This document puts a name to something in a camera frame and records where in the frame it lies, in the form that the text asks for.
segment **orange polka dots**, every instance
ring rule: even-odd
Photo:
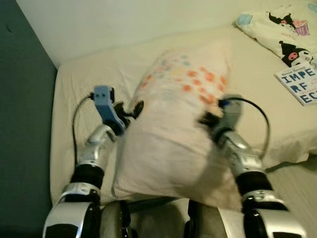
[[[213,82],[214,81],[214,74],[213,73],[207,73],[205,75],[206,81],[207,82]]]
[[[208,99],[209,99],[210,103],[213,103],[214,102],[214,95],[208,94]]]
[[[200,86],[202,83],[198,79],[194,79],[193,80],[193,84],[196,85],[196,86]]]
[[[211,104],[211,101],[208,100],[205,96],[199,95],[199,99],[200,99],[200,101],[202,101],[203,103],[205,103],[207,105]]]
[[[218,85],[218,89],[223,92],[223,86],[221,84]]]
[[[199,92],[201,92],[201,93],[207,93],[206,88],[200,88],[200,89],[199,89]]]
[[[220,79],[223,85],[227,85],[227,80],[225,79],[225,77],[221,76]]]
[[[196,77],[197,73],[195,71],[190,70],[190,71],[187,72],[187,75],[189,77]]]
[[[141,88],[145,88],[147,86],[148,83],[144,83],[142,84]]]
[[[185,92],[191,92],[192,91],[192,87],[188,84],[183,86],[183,91]]]
[[[148,75],[147,77],[146,77],[146,81],[150,81],[152,79],[152,75]]]
[[[207,72],[207,69],[206,69],[205,67],[203,67],[203,66],[200,67],[199,69],[200,69],[202,72]]]

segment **pillow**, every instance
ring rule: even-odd
[[[144,109],[128,128],[118,158],[118,199],[148,194],[240,206],[228,196],[238,193],[225,159],[197,122],[223,95],[229,51],[227,42],[171,50],[149,69],[134,98],[144,100]]]

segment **wire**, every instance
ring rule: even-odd
[[[244,98],[238,98],[238,97],[229,97],[229,98],[226,98],[222,101],[231,101],[231,100],[237,100],[237,101],[243,101],[243,102],[246,102],[248,104],[251,104],[253,107],[255,107],[256,109],[258,109],[260,111],[260,113],[263,115],[265,121],[266,121],[266,136],[265,136],[265,141],[264,141],[264,145],[263,145],[263,148],[262,148],[262,153],[260,155],[260,159],[263,159],[264,156],[266,155],[267,153],[267,149],[268,149],[268,144],[269,144],[269,138],[270,138],[270,134],[271,134],[271,127],[270,127],[270,124],[269,124],[269,121],[268,121],[268,118],[265,114],[265,112],[262,110],[262,108],[260,108],[257,104],[255,104],[254,102],[250,101],[250,100],[247,100],[247,99],[244,99]]]
[[[75,111],[73,113],[71,132],[72,132],[72,136],[73,136],[74,163],[75,163],[75,166],[76,166],[76,164],[78,162],[78,159],[77,159],[77,142],[76,142],[76,135],[75,135],[75,120],[76,120],[76,116],[77,116],[77,113],[78,113],[80,107],[84,104],[84,102],[87,101],[88,99],[93,99],[94,98],[93,96],[94,96],[94,94],[90,93],[89,95],[87,95],[84,98],[82,98],[80,100],[80,102],[77,104],[76,109],[75,109]]]

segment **mattress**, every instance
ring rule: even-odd
[[[274,78],[275,72],[287,68],[277,56],[233,26],[174,34],[138,45],[99,52],[60,66],[55,85],[52,121],[53,203],[57,202],[73,172],[71,117],[82,97],[92,91],[95,85],[107,84],[115,88],[117,101],[128,103],[147,68],[165,50],[223,37],[233,40],[233,68],[227,93],[238,93],[256,102],[267,113],[271,122],[271,145],[264,160],[265,167],[275,166],[283,161],[300,162],[307,159],[308,153],[317,154],[317,105],[303,107]],[[79,113],[75,128],[79,149],[100,123],[101,119],[93,103],[87,102]],[[256,111],[246,106],[237,129],[253,146],[262,146],[265,123]],[[102,203],[114,199],[111,184],[116,153],[117,148],[111,153],[106,168]]]

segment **book cover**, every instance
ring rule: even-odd
[[[303,106],[317,102],[317,71],[309,62],[295,65],[274,76]]]

